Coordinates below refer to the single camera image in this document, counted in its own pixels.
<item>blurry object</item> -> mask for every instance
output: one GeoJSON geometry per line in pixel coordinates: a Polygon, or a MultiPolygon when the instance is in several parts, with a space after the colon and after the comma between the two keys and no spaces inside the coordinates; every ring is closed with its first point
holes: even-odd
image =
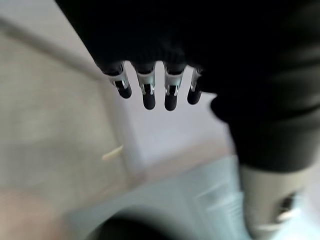
{"type": "Polygon", "coordinates": [[[108,76],[109,81],[114,85],[124,99],[131,97],[131,86],[123,62],[114,62],[104,66],[102,72],[108,76]]]}
{"type": "Polygon", "coordinates": [[[253,239],[272,239],[287,221],[299,215],[296,201],[311,168],[277,173],[241,165],[239,172],[248,231],[253,239]]]}
{"type": "Polygon", "coordinates": [[[66,223],[43,199],[21,191],[0,191],[0,239],[70,240],[66,223]]]}
{"type": "Polygon", "coordinates": [[[122,153],[122,150],[123,150],[123,149],[124,149],[124,146],[121,145],[121,146],[113,149],[112,151],[104,154],[104,155],[102,156],[102,161],[109,161],[109,160],[111,160],[111,159],[119,156],[119,155],[122,153]]]}
{"type": "Polygon", "coordinates": [[[117,213],[143,219],[178,240],[249,240],[236,168],[233,157],[215,160],[73,211],[67,219],[76,240],[117,213]]]}
{"type": "Polygon", "coordinates": [[[150,219],[125,213],[106,220],[86,240],[184,240],[155,226],[150,219]]]}

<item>robotic finger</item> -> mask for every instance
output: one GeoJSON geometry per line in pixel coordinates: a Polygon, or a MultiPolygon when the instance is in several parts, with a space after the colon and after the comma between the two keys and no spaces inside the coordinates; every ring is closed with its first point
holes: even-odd
{"type": "Polygon", "coordinates": [[[124,99],[131,97],[131,86],[128,81],[124,63],[122,61],[108,64],[102,69],[102,72],[108,76],[111,84],[118,89],[121,97],[124,99]]]}
{"type": "Polygon", "coordinates": [[[143,105],[146,109],[152,110],[156,106],[155,62],[146,64],[132,62],[131,64],[136,71],[136,76],[142,91],[143,105]]]}
{"type": "Polygon", "coordinates": [[[177,96],[186,64],[164,63],[164,107],[173,111],[177,106],[177,96]]]}
{"type": "Polygon", "coordinates": [[[201,90],[199,85],[197,85],[198,78],[201,77],[201,72],[201,69],[195,68],[192,73],[191,85],[187,97],[187,101],[191,105],[197,104],[201,97],[201,90]]]}

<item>prosthetic hand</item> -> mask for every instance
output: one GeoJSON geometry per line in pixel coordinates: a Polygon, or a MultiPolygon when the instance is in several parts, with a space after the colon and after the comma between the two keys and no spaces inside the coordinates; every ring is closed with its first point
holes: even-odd
{"type": "Polygon", "coordinates": [[[229,125],[252,237],[290,218],[320,140],[319,3],[56,1],[124,98],[121,63],[132,62],[147,109],[156,100],[152,63],[165,63],[169,111],[185,65],[195,67],[188,102],[217,94],[211,108],[229,125]]]}

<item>white surface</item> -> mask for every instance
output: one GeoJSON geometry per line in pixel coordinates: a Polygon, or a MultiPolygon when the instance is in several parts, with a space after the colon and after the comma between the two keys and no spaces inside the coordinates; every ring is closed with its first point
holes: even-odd
{"type": "MultiPolygon", "coordinates": [[[[2,0],[0,16],[84,58],[89,65],[94,65],[79,37],[53,0],[2,0]]],[[[122,111],[119,118],[128,118],[122,120],[123,124],[127,125],[123,127],[125,130],[120,129],[117,133],[125,150],[131,149],[127,159],[132,171],[140,172],[146,167],[178,157],[188,149],[196,149],[202,144],[211,146],[205,156],[199,152],[199,158],[203,158],[203,161],[208,160],[208,151],[211,151],[210,159],[229,152],[225,127],[209,110],[213,96],[203,94],[196,106],[187,103],[192,76],[190,68],[183,76],[177,107],[173,112],[166,111],[164,107],[162,64],[156,66],[156,107],[152,111],[143,107],[137,76],[129,63],[126,63],[126,69],[131,82],[132,97],[124,100],[116,96],[116,107],[122,111]]]]}
{"type": "MultiPolygon", "coordinates": [[[[243,197],[239,192],[235,160],[225,157],[74,211],[68,220],[75,240],[83,240],[119,211],[144,216],[147,223],[182,234],[177,239],[249,240],[243,222],[243,197]]],[[[320,239],[320,224],[314,221],[311,211],[304,202],[298,202],[297,206],[301,209],[299,215],[271,238],[259,240],[320,239]]]]}

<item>black fingertip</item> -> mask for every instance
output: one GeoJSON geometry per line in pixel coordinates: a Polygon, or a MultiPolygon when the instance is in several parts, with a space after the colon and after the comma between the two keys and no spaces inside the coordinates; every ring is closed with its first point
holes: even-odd
{"type": "Polygon", "coordinates": [[[118,92],[120,96],[123,97],[124,99],[130,98],[132,94],[130,85],[128,85],[128,87],[125,89],[118,89],[118,92]]]}
{"type": "Polygon", "coordinates": [[[146,92],[145,95],[142,95],[143,97],[143,105],[146,109],[152,110],[156,106],[156,98],[155,94],[150,94],[149,92],[146,92]]]}
{"type": "Polygon", "coordinates": [[[164,99],[164,107],[168,111],[173,111],[175,110],[177,106],[177,96],[170,94],[170,95],[165,95],[164,99]]]}
{"type": "Polygon", "coordinates": [[[187,101],[189,104],[191,105],[195,105],[199,102],[201,97],[201,91],[199,91],[198,89],[196,89],[195,91],[192,91],[191,88],[189,89],[189,93],[188,93],[188,97],[187,97],[187,101]]]}

